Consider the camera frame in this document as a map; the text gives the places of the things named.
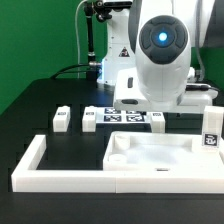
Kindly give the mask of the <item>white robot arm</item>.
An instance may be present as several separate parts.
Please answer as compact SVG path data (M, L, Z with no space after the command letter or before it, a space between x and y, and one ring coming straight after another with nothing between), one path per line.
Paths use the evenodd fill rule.
M118 110L201 114L218 92L191 79L191 53L206 42L219 0L98 0L108 52L98 80Z

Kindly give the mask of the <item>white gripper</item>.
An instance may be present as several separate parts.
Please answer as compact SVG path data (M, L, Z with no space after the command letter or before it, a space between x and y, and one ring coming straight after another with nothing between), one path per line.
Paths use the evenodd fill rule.
M113 106L116 110L138 112L168 112L202 114L206 106L212 106L218 90L209 84L188 83L177 105L171 108L154 107L139 90L136 69L124 69L117 75Z

